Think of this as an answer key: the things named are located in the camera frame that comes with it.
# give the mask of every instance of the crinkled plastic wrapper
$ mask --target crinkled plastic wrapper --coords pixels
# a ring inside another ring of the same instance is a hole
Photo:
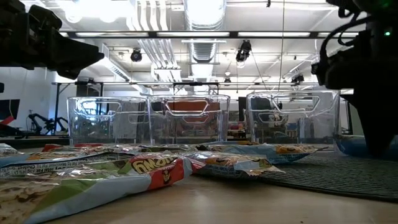
[[[263,172],[282,172],[260,157],[230,154],[225,152],[185,152],[183,156],[200,161],[206,166],[199,174],[226,178],[257,177]]]
[[[204,164],[175,154],[141,154],[0,179],[0,223],[42,223],[130,194],[171,185]]]
[[[76,167],[91,162],[116,161],[134,157],[137,152],[114,152],[113,149],[35,152],[0,157],[0,177],[36,174]]]
[[[112,151],[112,152],[185,152],[194,151],[194,146],[164,145],[146,146],[138,144],[77,144],[76,146],[60,146],[48,144],[42,152],[84,152],[84,151]]]
[[[288,164],[302,159],[314,152],[325,147],[315,147],[308,145],[270,145],[261,144],[253,146],[243,145],[216,145],[210,144],[205,146],[205,150],[215,152],[227,152],[234,154],[242,154],[247,156],[255,156],[267,159],[271,164]]]
[[[20,154],[20,152],[13,147],[5,143],[0,143],[0,157],[15,156],[17,154]]]

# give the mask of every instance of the plastic storage container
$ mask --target plastic storage container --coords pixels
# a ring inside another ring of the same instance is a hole
[[[339,91],[252,93],[247,96],[251,140],[269,144],[327,144],[339,128]]]
[[[150,143],[145,98],[72,97],[68,99],[70,144]]]
[[[226,141],[229,96],[148,97],[152,144]]]

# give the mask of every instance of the gray mat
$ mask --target gray mat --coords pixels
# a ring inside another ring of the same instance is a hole
[[[286,173],[265,173],[260,180],[296,189],[398,202],[398,162],[317,152],[277,167]]]

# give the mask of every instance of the table surface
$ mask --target table surface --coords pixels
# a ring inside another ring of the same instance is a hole
[[[393,224],[398,204],[192,176],[49,223]]]

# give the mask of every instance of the red object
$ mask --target red object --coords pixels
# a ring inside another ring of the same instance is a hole
[[[8,125],[9,123],[13,122],[14,118],[12,116],[8,116],[6,119],[2,120],[0,124]]]
[[[58,144],[46,144],[44,146],[42,152],[51,152],[52,149],[57,149],[57,148],[60,148],[60,147],[63,147],[63,146],[58,145]]]

